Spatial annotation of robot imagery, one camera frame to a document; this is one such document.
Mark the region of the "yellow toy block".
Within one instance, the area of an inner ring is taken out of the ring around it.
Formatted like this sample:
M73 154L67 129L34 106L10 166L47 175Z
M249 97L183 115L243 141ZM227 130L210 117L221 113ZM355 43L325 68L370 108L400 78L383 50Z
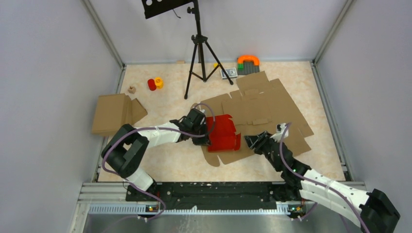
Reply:
M157 89L162 89L163 86L164 86L164 81L163 81L163 79L160 78L160 77L156 77L156 78L154 79L154 83L155 83Z

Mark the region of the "small wooden cube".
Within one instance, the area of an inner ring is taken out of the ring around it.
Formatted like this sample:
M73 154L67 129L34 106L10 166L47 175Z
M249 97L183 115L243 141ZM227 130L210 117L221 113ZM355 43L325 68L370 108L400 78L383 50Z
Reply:
M128 93L134 94L136 92L136 88L134 86L129 86L127 91Z

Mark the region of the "black perforated plate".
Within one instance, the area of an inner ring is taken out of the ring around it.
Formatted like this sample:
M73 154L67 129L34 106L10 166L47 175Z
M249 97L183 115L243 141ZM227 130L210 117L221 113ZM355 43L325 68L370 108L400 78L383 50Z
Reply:
M149 19L173 10L180 6L189 4L192 0L142 0L145 18Z

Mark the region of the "orange arch toy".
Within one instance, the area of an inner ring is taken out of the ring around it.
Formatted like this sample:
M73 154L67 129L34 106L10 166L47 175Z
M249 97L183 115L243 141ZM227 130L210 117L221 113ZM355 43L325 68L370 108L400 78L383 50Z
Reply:
M237 64L243 64L244 62L252 62L255 66L259 66L260 65L260 60L258 57L254 56L254 55L241 55L238 59L237 59Z

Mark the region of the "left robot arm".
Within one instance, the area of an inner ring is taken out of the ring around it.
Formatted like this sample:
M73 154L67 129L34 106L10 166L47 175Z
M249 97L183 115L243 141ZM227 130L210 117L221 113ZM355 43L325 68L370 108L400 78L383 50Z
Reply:
M191 109L180 119L167 123L135 128L124 124L101 152L102 168L109 165L114 173L137 187L137 194L143 200L151 200L156 193L154 179L141 167L147 149L167 143L192 140L194 145L209 146L209 135L215 128L207 126L206 116L198 109Z

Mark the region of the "playing card deck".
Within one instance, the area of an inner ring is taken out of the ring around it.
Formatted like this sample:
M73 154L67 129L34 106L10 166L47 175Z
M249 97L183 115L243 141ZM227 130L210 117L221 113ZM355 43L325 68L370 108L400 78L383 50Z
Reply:
M238 77L238 73L237 73L237 69L236 69L236 68L227 68L227 69L225 69L225 71L221 70L221 77L222 77L222 79L227 79L226 74L227 74L228 77L231 78L231 79Z

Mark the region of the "folded brown cardboard box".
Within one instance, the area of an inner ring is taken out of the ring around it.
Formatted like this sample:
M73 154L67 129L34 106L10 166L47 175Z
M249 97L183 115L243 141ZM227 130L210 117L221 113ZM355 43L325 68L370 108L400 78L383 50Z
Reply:
M138 99L121 94L98 97L91 133L112 136L124 124L134 125L145 116L147 110Z

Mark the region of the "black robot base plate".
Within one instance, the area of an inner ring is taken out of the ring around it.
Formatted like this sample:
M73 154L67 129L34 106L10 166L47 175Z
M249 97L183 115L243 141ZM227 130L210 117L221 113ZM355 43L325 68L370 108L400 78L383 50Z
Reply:
M126 201L164 201L167 210L270 210L281 203L306 204L297 188L284 182L158 182L145 194L127 188Z

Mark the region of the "red paper box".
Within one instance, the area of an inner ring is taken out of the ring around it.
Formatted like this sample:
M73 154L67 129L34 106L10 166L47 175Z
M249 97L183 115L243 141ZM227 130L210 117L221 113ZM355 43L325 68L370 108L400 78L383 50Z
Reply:
M210 145L208 152L238 151L241 145L241 133L236 133L232 116L225 114L215 116L213 131L208 135Z

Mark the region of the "red cylinder toy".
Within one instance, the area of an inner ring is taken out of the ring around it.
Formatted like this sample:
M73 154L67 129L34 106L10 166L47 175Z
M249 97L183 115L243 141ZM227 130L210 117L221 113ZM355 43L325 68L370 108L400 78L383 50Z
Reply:
M149 88L151 91L155 91L155 90L157 89L157 86L156 86L156 83L155 83L155 80L154 80L154 79L149 79L149 80L147 81L147 84L148 84L148 88Z

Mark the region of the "large flat cardboard sheet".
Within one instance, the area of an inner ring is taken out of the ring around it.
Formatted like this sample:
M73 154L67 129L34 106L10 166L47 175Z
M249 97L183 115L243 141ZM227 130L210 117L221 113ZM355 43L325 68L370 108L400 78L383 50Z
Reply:
M275 134L279 124L288 122L293 123L284 139L288 149L294 156L311 150L305 139L314 132L280 79L269 80L261 71L238 78L237 85L237 91L202 101L210 106L210 109L205 109L209 124L212 123L212 115L216 118L225 115L227 120L231 120L229 126L233 131L224 150L210 151L208 147L202 147L209 165L227 165L253 155L245 136L263 131Z

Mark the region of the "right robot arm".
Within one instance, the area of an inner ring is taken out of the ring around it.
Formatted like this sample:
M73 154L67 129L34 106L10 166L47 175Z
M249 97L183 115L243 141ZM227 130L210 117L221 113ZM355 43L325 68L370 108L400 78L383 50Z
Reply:
M280 172L289 199L314 201L347 218L364 233L395 231L400 213L384 192L359 190L320 174L295 159L280 134L264 131L244 138L249 149L263 155Z

